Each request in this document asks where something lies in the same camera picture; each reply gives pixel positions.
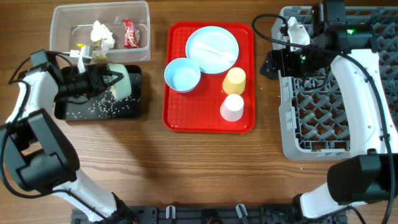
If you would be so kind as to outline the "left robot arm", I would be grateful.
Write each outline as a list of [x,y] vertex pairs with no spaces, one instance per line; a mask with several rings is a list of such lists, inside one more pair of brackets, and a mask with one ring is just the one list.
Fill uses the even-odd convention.
[[107,65],[70,65],[58,59],[70,54],[39,50],[29,56],[28,70],[17,68],[10,83],[19,86],[15,108],[1,126],[1,172],[10,172],[8,191],[20,198],[53,195],[83,212],[90,223],[137,223],[138,217],[115,193],[102,189],[80,167],[75,148],[51,117],[55,102],[110,90],[116,100],[131,94],[127,68]]

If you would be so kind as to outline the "pink plastic cup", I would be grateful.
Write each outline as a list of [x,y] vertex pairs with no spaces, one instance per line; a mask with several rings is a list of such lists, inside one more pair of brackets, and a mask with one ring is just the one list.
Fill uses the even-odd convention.
[[244,99],[241,95],[228,95],[220,106],[220,115],[223,119],[235,122],[242,118]]

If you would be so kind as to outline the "yellow snack wrapper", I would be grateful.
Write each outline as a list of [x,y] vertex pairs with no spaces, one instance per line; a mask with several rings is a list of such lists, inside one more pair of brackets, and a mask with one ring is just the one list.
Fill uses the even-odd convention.
[[90,45],[93,47],[93,58],[94,60],[104,60],[104,61],[109,61],[109,57],[105,51],[103,51],[100,47],[100,44],[102,43],[101,40],[97,42],[92,42],[91,44],[76,44],[77,47],[81,48],[84,45]]

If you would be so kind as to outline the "light blue plate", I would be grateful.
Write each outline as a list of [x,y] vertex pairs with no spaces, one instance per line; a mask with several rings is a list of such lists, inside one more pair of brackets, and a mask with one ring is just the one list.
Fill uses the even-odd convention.
[[194,31],[185,44],[187,58],[193,60],[203,73],[210,75],[223,73],[229,70],[237,61],[227,62],[217,54],[193,46],[195,41],[203,42],[222,52],[230,52],[239,56],[239,45],[234,35],[218,26],[206,26]]

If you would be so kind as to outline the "white rice pile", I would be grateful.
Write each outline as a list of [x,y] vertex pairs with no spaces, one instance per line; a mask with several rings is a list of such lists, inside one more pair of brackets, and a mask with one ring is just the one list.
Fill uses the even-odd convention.
[[54,116],[61,120],[137,119],[141,115],[141,89],[115,101],[110,91],[93,97],[85,104],[76,105],[57,101]]

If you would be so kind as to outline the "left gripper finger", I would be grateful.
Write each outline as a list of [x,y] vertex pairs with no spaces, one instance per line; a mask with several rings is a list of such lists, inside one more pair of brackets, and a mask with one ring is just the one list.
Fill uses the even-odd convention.
[[109,70],[107,67],[99,67],[97,69],[97,74],[100,77],[103,77],[103,76],[113,77],[113,78],[121,78],[122,77],[122,73]]
[[112,93],[117,93],[117,83],[123,79],[123,75],[102,75],[102,87],[101,92],[111,91]]

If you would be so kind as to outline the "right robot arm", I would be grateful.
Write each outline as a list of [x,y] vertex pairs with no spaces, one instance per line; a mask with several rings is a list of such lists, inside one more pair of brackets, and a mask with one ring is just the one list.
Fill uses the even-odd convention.
[[382,87],[374,29],[350,23],[343,1],[323,1],[312,7],[312,32],[295,18],[283,18],[279,30],[280,49],[267,53],[260,73],[271,80],[307,78],[329,68],[350,137],[349,158],[329,168],[324,184],[294,197],[290,220],[317,222],[386,201],[387,223],[397,197],[397,130]]

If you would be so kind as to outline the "light blue bowl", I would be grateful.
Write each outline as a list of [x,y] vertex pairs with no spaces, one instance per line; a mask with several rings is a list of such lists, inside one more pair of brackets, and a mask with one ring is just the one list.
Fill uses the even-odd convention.
[[176,58],[169,62],[164,71],[168,87],[179,93],[192,91],[200,82],[199,66],[189,58]]

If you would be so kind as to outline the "white plastic spoon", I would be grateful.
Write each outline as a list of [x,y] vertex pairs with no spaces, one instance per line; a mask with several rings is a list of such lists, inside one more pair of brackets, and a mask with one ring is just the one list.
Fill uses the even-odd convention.
[[216,50],[213,47],[204,44],[203,42],[195,41],[193,43],[193,46],[197,47],[199,49],[206,50],[208,52],[217,54],[222,60],[227,61],[227,62],[233,62],[237,59],[237,56],[235,56],[234,54],[232,54],[230,52],[222,52],[222,51]]

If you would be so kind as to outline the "green bowl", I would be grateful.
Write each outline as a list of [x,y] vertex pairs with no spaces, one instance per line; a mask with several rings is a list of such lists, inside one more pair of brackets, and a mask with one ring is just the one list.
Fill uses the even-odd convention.
[[123,75],[123,78],[120,81],[110,87],[110,91],[115,101],[121,101],[130,96],[132,93],[132,87],[127,68],[122,64],[116,63],[109,63],[106,67],[112,72],[118,72]]

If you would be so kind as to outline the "white tissue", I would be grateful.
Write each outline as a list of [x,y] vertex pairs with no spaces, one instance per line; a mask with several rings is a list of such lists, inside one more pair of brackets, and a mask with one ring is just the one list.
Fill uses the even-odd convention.
[[93,43],[95,43],[96,47],[99,47],[101,50],[105,51],[113,49],[115,45],[113,33],[99,21],[94,22],[90,39]]

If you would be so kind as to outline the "red foil wrapper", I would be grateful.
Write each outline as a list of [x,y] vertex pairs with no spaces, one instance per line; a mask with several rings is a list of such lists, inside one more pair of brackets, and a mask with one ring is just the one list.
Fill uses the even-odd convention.
[[129,49],[139,48],[133,22],[129,19],[123,20],[123,25],[125,26],[124,47]]

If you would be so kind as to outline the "yellow plastic cup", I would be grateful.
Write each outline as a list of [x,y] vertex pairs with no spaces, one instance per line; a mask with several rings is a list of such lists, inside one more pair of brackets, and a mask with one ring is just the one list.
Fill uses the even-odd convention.
[[224,80],[223,80],[223,91],[228,94],[241,95],[244,92],[246,86],[246,72],[239,67],[231,68]]

